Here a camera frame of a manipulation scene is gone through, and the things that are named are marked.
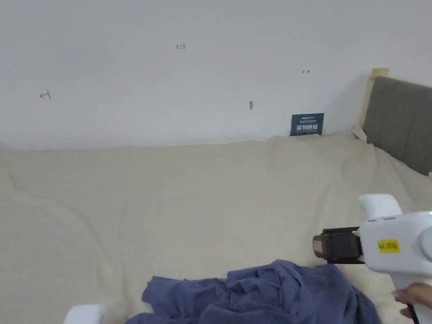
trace dark blue card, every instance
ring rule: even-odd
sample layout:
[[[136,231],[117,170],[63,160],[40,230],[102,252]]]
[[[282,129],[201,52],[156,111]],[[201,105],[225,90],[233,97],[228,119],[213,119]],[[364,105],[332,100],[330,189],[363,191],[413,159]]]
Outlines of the dark blue card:
[[[323,123],[324,113],[292,115],[290,136],[322,135]]]

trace wrinkled sheet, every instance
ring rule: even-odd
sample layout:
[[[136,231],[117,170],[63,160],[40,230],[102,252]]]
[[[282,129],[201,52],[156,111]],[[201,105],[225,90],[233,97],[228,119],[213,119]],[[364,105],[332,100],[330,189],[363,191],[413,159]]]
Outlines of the wrinkled sheet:
[[[190,280],[275,259],[322,264],[311,239],[357,226],[358,197],[432,210],[432,182],[351,133],[225,145],[0,155],[0,314],[62,323],[76,304],[127,300],[152,276]],[[339,269],[385,323],[408,323],[389,276]]]

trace yellow label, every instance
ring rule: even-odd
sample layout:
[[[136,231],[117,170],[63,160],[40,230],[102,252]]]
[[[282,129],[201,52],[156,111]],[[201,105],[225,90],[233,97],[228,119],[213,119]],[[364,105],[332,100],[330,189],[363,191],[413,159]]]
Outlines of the yellow label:
[[[397,240],[378,241],[378,247],[381,253],[400,253]]]

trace bed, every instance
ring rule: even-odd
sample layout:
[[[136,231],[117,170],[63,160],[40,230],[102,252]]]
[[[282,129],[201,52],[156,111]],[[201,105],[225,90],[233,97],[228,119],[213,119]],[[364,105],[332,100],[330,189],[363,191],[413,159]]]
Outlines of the bed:
[[[77,304],[127,301],[153,275],[225,277],[285,259],[322,263],[311,239],[357,226],[358,197],[389,193],[403,211],[432,209],[432,182],[352,132],[224,145],[0,155],[0,314],[62,323]],[[398,314],[390,277],[341,265]]]

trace upholstered headboard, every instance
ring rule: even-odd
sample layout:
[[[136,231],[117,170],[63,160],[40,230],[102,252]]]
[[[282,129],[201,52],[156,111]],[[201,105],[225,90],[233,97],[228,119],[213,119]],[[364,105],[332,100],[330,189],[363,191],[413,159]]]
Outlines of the upholstered headboard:
[[[368,143],[419,173],[432,172],[432,88],[376,77],[363,130]]]

